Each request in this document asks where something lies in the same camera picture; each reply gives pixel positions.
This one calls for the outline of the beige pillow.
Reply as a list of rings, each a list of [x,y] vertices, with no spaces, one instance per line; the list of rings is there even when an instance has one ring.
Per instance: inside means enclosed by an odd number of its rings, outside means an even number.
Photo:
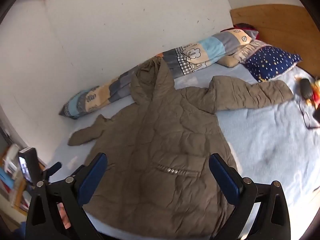
[[[239,61],[233,56],[226,55],[217,61],[218,64],[227,68],[233,68],[239,64]]]

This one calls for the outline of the red dark garment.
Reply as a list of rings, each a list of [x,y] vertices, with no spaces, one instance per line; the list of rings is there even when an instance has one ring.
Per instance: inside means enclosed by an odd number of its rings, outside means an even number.
[[[254,26],[247,23],[234,24],[233,27],[236,29],[242,29],[242,30],[256,30]]]

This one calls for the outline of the olive quilted hooded coat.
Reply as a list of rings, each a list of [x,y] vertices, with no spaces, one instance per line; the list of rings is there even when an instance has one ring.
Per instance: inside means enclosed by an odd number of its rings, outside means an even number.
[[[283,81],[249,84],[214,76],[207,88],[176,89],[164,60],[140,64],[131,80],[133,104],[111,118],[76,131],[70,146],[95,141],[108,167],[87,213],[120,230],[145,237],[210,236],[231,214],[208,160],[218,153],[236,163],[216,116],[218,111],[258,109],[292,99]]]

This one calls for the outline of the wooden headboard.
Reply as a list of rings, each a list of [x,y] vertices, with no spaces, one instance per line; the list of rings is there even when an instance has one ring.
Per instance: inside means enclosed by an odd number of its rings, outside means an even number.
[[[263,4],[230,10],[233,24],[247,23],[259,31],[262,41],[299,54],[299,64],[319,77],[319,29],[304,7]]]

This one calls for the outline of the black hairbrush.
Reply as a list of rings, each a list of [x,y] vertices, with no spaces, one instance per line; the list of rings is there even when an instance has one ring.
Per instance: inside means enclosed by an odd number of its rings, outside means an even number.
[[[311,99],[313,96],[313,90],[312,90],[310,81],[306,78],[303,78],[300,80],[299,85],[300,85],[301,96],[305,100]]]

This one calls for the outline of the wooden shelf with clutter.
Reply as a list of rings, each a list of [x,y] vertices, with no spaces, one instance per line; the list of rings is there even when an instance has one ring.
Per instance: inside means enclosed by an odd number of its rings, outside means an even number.
[[[1,127],[1,213],[20,223],[26,220],[29,200],[28,181],[24,178],[18,153],[26,144]]]

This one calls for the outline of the navy star pattern pillow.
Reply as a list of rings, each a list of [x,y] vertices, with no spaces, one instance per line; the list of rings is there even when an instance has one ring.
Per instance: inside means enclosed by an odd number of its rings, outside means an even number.
[[[267,82],[287,73],[300,62],[299,54],[264,46],[246,60],[245,67],[258,82]]]

